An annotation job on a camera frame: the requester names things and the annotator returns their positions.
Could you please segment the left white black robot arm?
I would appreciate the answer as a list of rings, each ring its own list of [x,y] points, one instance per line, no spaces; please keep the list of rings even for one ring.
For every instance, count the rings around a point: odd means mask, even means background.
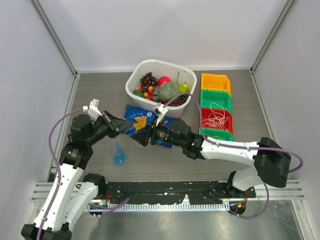
[[[76,222],[93,199],[107,192],[105,177],[89,173],[77,194],[73,191],[93,155],[92,146],[104,137],[116,138],[133,123],[107,111],[75,116],[68,142],[60,157],[54,158],[56,176],[46,201],[33,223],[25,224],[21,235],[26,240],[70,240]]]

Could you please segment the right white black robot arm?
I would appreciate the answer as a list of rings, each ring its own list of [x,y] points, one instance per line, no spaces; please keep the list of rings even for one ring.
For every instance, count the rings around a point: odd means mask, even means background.
[[[131,138],[144,147],[157,141],[171,144],[193,160],[220,159],[247,165],[246,169],[233,171],[228,177],[225,190],[233,198],[260,184],[275,188],[287,185],[291,156],[268,137],[258,142],[219,140],[192,132],[191,127],[178,118],[170,126],[149,122]]]

